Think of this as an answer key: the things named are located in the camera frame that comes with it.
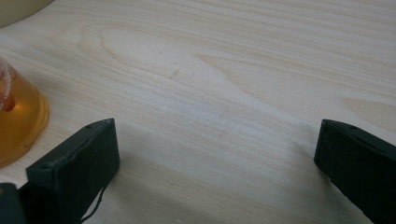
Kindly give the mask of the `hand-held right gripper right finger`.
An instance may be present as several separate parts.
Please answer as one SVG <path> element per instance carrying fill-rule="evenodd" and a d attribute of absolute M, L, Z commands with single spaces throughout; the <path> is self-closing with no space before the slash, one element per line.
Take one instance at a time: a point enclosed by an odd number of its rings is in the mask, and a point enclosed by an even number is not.
<path fill-rule="evenodd" d="M 396 224 L 396 146 L 325 119 L 314 163 L 374 224 Z"/>

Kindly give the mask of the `clear plastic cup orange drink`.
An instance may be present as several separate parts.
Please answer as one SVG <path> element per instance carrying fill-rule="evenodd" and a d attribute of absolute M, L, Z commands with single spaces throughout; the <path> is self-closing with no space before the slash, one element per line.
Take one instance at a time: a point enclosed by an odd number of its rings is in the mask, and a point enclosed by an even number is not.
<path fill-rule="evenodd" d="M 40 90 L 0 57 L 0 168 L 30 150 L 49 114 Z"/>

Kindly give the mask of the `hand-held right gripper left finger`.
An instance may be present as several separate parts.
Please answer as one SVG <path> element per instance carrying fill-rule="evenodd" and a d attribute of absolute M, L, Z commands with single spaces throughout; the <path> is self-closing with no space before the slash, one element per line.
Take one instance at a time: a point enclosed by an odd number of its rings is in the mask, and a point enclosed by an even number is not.
<path fill-rule="evenodd" d="M 82 224 L 120 168 L 114 119 L 91 123 L 26 169 L 20 189 L 28 224 Z"/>

